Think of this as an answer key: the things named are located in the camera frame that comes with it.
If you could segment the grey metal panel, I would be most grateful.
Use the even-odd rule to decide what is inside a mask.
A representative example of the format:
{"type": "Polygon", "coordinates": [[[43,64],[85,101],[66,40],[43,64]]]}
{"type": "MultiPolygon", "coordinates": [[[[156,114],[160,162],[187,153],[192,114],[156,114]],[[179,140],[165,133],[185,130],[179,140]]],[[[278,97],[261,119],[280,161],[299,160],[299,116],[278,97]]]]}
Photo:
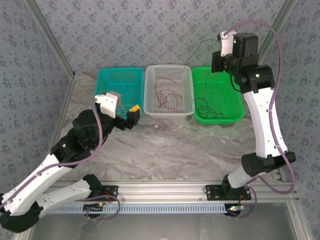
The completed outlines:
{"type": "Polygon", "coordinates": [[[107,221],[50,214],[28,240],[297,240],[282,215],[229,219],[223,214],[120,214],[107,221]]]}

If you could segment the white plastic basket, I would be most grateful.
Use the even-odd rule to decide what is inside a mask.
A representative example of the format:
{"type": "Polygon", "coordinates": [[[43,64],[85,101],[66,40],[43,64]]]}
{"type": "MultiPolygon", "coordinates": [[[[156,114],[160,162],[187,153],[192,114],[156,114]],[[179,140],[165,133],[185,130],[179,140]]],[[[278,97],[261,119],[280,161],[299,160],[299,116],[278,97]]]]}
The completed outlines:
{"type": "Polygon", "coordinates": [[[192,69],[180,64],[150,65],[145,71],[143,111],[154,119],[193,115],[192,69]]]}

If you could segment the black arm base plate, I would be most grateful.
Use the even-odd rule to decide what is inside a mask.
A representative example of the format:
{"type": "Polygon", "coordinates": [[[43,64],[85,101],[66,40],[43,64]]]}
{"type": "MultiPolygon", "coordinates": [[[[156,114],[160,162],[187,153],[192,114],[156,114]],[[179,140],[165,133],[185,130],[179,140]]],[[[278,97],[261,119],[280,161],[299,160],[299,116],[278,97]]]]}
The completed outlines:
{"type": "Polygon", "coordinates": [[[251,200],[251,191],[244,187],[231,188],[228,185],[206,185],[204,188],[208,201],[251,200]]]}
{"type": "Polygon", "coordinates": [[[110,196],[117,197],[118,186],[116,185],[99,185],[89,186],[86,182],[82,185],[74,184],[68,192],[74,201],[108,201],[108,197],[103,195],[103,192],[108,192],[110,196]]]}

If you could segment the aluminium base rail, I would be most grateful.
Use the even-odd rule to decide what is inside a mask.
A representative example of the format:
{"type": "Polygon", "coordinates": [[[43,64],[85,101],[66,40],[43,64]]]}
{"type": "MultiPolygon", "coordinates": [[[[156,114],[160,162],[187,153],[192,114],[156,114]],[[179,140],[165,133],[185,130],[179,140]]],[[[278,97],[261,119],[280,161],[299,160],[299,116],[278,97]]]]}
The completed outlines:
{"type": "MultiPolygon", "coordinates": [[[[204,180],[111,180],[102,181],[102,185],[118,186],[117,198],[122,203],[204,203],[207,201],[205,186],[218,185],[219,181],[204,180]]],[[[298,202],[297,191],[290,194],[277,194],[262,181],[256,180],[250,184],[255,190],[259,203],[298,202]]]]}

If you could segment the aluminium lower frame rail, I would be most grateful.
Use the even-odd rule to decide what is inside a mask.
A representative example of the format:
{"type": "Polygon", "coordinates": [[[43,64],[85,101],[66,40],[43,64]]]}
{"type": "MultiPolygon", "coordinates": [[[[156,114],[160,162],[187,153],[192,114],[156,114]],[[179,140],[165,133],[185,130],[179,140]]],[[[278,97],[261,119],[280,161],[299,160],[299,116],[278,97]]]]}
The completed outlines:
{"type": "Polygon", "coordinates": [[[28,229],[21,233],[16,233],[13,240],[30,240],[31,231],[32,229],[28,229]]]}
{"type": "Polygon", "coordinates": [[[287,208],[297,240],[310,240],[309,228],[303,209],[298,202],[288,202],[287,208]]]}

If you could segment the green plastic basket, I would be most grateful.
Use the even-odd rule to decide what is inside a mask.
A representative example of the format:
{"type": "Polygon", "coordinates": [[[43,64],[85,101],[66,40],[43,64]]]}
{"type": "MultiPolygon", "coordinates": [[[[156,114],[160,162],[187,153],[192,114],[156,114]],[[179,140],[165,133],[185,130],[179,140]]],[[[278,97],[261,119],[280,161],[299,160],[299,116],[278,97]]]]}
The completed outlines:
{"type": "Polygon", "coordinates": [[[194,98],[191,109],[198,123],[228,125],[243,119],[245,109],[241,93],[234,89],[226,72],[212,73],[210,66],[192,69],[194,98]]]}

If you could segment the aluminium frame post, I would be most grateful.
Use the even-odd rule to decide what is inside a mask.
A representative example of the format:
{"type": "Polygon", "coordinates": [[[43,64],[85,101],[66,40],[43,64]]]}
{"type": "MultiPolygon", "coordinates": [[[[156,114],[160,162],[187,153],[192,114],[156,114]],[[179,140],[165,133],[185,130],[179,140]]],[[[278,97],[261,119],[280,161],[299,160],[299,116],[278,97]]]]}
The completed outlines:
{"type": "MultiPolygon", "coordinates": [[[[284,0],[283,4],[278,11],[273,24],[271,25],[277,34],[280,33],[286,21],[288,20],[294,6],[296,5],[298,0],[284,0]]],[[[271,30],[267,32],[266,37],[264,38],[261,47],[259,48],[259,63],[263,63],[265,58],[268,55],[269,50],[272,48],[272,45],[276,41],[271,30]]]]}
{"type": "Polygon", "coordinates": [[[59,63],[61,64],[64,71],[67,73],[67,75],[70,78],[74,77],[74,71],[63,52],[58,39],[55,37],[54,32],[49,26],[49,23],[47,22],[45,15],[42,13],[39,5],[37,4],[36,0],[23,0],[31,14],[33,15],[33,18],[40,28],[42,34],[46,38],[48,44],[52,48],[54,54],[56,55],[59,63]]]}

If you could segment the small circuit board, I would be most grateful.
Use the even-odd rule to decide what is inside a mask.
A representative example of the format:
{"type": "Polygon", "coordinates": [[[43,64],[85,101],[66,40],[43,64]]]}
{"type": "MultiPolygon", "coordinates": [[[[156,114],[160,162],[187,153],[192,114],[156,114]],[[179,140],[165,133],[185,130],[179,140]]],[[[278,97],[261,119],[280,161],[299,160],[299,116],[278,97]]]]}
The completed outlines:
{"type": "Polygon", "coordinates": [[[238,217],[242,210],[244,210],[245,207],[242,205],[233,205],[229,204],[226,205],[226,213],[229,216],[238,217]]]}
{"type": "Polygon", "coordinates": [[[104,206],[99,203],[84,204],[82,207],[83,212],[102,212],[104,206]]]}

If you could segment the teal plastic basket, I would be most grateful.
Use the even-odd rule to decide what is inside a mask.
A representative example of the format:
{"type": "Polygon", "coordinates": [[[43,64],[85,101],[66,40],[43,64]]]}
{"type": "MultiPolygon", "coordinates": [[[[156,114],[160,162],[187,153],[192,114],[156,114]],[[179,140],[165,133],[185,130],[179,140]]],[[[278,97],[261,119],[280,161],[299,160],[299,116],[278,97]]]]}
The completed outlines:
{"type": "Polygon", "coordinates": [[[121,105],[116,113],[123,118],[135,105],[143,107],[144,71],[140,67],[111,67],[99,71],[95,95],[107,92],[121,94],[121,105]]]}

